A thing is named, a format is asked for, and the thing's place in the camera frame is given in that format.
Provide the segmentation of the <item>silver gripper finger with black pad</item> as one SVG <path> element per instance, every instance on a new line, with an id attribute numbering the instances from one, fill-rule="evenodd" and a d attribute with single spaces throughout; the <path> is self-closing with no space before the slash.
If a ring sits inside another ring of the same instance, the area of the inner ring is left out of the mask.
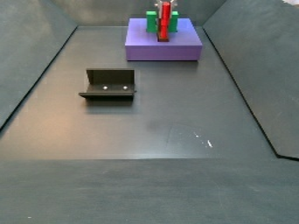
<path id="1" fill-rule="evenodd" d="M 170 12 L 170 18 L 172 18 L 172 14 L 174 14 L 174 9 L 178 6 L 178 1 L 176 0 L 171 0 L 170 1 L 171 4 L 171 12 Z"/>
<path id="2" fill-rule="evenodd" d="M 163 8 L 163 1 L 162 0 L 155 0 L 155 7 L 158 9 L 158 31 L 159 31 L 159 26 L 160 26 L 160 18 L 162 18 L 162 8 Z"/>

